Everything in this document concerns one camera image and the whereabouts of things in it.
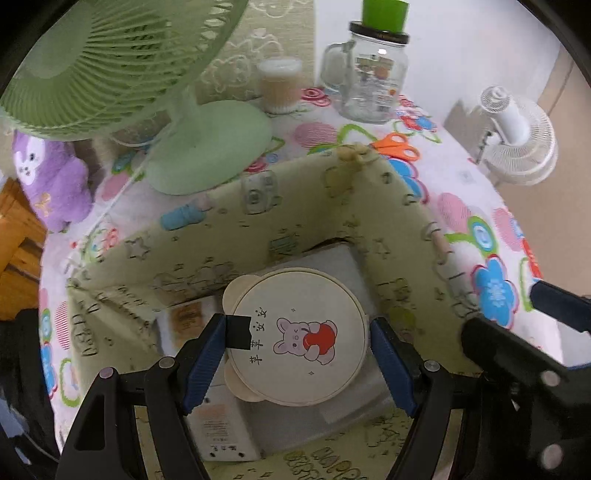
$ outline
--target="glass jar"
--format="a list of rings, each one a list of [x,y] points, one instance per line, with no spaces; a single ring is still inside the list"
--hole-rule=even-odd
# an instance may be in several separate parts
[[[408,69],[409,36],[349,24],[351,40],[324,52],[320,77],[335,108],[358,122],[384,124],[394,114]]]

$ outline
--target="green electric fan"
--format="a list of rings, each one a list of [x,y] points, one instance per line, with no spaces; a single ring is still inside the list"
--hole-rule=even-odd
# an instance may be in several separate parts
[[[22,132],[51,140],[108,134],[166,110],[149,153],[158,191],[188,194],[242,172],[271,141],[256,107],[199,106],[193,81],[248,0],[80,0],[35,44],[0,99]]]

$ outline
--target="white electric fan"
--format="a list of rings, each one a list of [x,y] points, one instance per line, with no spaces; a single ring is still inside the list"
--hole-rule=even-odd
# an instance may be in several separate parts
[[[535,185],[556,166],[558,143],[548,115],[533,101],[510,95],[503,87],[488,87],[480,106],[494,132],[483,143],[482,158],[500,181]]]

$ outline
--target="purple stuffed animal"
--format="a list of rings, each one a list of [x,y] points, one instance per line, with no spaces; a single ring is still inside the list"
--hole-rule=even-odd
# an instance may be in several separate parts
[[[81,222],[92,209],[88,168],[68,142],[54,142],[16,132],[14,164],[33,211],[52,232]]]

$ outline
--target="bunny cartoon print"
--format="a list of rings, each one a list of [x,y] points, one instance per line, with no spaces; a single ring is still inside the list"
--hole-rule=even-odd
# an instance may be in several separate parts
[[[329,364],[335,357],[337,328],[330,320],[323,323],[291,323],[286,318],[279,318],[277,328],[283,333],[283,340],[273,346],[275,353],[303,356],[321,365]]]

